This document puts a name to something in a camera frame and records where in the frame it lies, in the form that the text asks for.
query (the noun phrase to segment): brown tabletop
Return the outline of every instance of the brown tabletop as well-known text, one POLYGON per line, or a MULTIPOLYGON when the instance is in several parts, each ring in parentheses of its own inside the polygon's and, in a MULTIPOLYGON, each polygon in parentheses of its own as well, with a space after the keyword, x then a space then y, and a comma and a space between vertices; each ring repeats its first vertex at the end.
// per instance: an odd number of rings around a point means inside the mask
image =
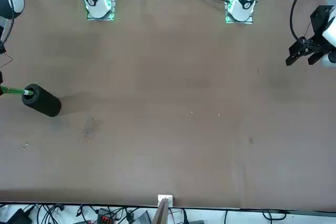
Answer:
MULTIPOLYGON (((212 0, 117 0, 113 22, 26 0, 4 84, 63 108, 2 97, 1 200, 334 209, 336 72, 286 67, 293 0, 258 1, 253 25, 227 25, 212 0)), ((324 1, 299 0, 298 35, 324 1)))

